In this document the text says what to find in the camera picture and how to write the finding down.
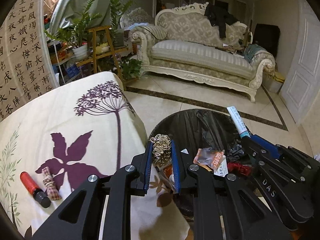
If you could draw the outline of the floral cream tablecloth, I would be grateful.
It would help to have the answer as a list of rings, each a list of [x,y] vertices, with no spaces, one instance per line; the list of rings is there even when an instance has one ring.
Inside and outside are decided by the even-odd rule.
[[[88,176],[106,177],[147,143],[120,79],[102,72],[56,88],[1,122],[1,239],[31,239]],[[48,167],[61,200],[42,207],[21,182],[43,187]]]

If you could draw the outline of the clear orange snack wrapper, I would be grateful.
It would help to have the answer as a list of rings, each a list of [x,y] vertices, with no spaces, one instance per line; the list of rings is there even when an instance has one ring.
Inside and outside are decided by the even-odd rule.
[[[193,163],[217,171],[220,164],[223,162],[224,156],[225,150],[218,151],[212,148],[199,148],[193,159]]]

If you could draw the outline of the red small bottle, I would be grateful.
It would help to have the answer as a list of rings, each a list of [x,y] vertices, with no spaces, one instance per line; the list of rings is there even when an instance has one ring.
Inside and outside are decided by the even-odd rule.
[[[20,180],[27,191],[42,207],[48,208],[51,205],[51,201],[45,192],[39,187],[39,185],[31,178],[29,173],[23,171],[20,174]]]

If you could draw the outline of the grey green curtain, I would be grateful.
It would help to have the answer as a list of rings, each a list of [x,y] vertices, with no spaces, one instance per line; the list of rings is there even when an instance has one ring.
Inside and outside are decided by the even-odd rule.
[[[74,24],[74,20],[80,17],[85,5],[89,0],[59,0],[50,22],[49,32],[57,33],[59,28],[66,28]],[[101,17],[93,20],[88,27],[110,24],[110,0],[93,0],[89,9],[90,14],[100,13]]]

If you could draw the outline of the dark clothing on sofa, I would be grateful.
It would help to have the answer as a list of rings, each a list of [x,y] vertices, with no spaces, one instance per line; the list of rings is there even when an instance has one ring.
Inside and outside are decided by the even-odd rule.
[[[238,22],[238,19],[228,11],[208,3],[204,16],[208,18],[212,26],[218,26],[221,39],[226,38],[226,25],[232,25]]]

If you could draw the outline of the wooden plant stand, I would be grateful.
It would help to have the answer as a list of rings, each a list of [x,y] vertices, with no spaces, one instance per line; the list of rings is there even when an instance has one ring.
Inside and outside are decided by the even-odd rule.
[[[112,27],[110,25],[105,25],[105,26],[94,27],[94,28],[88,29],[88,33],[92,34],[92,44],[93,44],[92,55],[87,59],[76,62],[75,64],[77,67],[81,67],[81,66],[84,66],[88,63],[92,63],[93,64],[93,72],[94,72],[94,74],[96,74],[98,72],[97,60],[111,56],[113,59],[114,65],[116,66],[116,70],[118,72],[117,76],[120,78],[121,81],[123,81],[123,76],[122,76],[122,73],[120,70],[120,64],[117,60],[117,54],[119,54],[123,51],[128,51],[128,47],[122,46],[122,47],[114,48],[111,34],[110,34],[111,29],[112,29]],[[108,50],[104,51],[104,49],[102,48],[101,53],[97,52],[97,48],[98,48],[98,46],[97,46],[97,32],[99,32],[99,31],[105,32],[105,37],[107,38],[107,43],[108,43]]]

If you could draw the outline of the white panel door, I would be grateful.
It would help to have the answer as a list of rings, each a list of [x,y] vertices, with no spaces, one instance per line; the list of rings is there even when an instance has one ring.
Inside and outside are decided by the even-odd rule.
[[[306,0],[298,0],[298,6],[296,50],[280,97],[299,125],[319,90],[319,19]]]

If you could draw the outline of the red crumpled trash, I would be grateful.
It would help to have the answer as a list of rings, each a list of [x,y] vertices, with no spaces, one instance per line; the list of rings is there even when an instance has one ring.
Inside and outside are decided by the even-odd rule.
[[[236,174],[240,177],[249,177],[252,173],[252,167],[250,165],[244,165],[241,163],[230,162],[227,164],[228,172]]]

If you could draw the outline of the gold wrapper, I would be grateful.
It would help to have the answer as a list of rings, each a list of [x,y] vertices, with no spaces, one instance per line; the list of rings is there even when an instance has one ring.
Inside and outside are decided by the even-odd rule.
[[[171,162],[171,139],[168,135],[157,134],[150,138],[152,143],[152,163],[163,167]]]

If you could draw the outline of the potted plant white pot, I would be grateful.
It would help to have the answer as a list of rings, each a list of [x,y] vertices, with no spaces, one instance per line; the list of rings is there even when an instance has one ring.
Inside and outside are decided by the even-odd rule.
[[[88,58],[87,44],[83,44],[84,39],[87,36],[87,29],[91,22],[101,18],[100,13],[90,13],[91,6],[95,0],[88,0],[84,5],[82,12],[77,12],[79,15],[73,21],[73,24],[65,28],[59,28],[55,34],[44,31],[46,36],[51,40],[60,41],[73,49],[74,57],[77,61],[82,61]]]

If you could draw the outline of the tall green plant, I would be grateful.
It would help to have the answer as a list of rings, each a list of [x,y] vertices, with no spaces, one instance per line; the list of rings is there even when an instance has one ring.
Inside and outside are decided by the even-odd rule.
[[[124,46],[124,31],[120,29],[120,20],[133,4],[132,0],[122,3],[121,0],[109,0],[111,38],[115,48]]]

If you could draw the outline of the calligraphy folding screen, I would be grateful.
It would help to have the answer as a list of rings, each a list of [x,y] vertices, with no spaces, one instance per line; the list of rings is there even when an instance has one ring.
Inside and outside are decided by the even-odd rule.
[[[58,87],[44,33],[43,0],[17,0],[1,25],[1,119]]]

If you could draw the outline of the small green floor plant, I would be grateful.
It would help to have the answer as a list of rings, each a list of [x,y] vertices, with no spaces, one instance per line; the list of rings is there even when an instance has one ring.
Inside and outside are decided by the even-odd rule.
[[[133,58],[123,58],[121,60],[121,73],[124,80],[131,80],[140,76],[142,61]]]

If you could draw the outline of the blue white long box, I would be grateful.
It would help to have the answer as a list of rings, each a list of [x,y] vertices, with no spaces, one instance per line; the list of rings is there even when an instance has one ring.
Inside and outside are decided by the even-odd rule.
[[[237,111],[235,106],[229,106],[227,107],[227,111],[237,129],[237,132],[240,135],[240,138],[243,137],[250,137],[250,133],[246,127],[246,125],[244,124],[239,112]]]

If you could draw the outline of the ornate white sofa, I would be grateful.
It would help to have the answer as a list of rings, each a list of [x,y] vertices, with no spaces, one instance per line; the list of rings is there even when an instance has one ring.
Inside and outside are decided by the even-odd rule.
[[[246,93],[255,101],[265,74],[274,75],[276,62],[260,46],[245,44],[247,25],[226,26],[226,37],[205,15],[208,3],[164,9],[154,24],[137,25],[129,39],[138,45],[141,73],[171,75],[213,87]]]

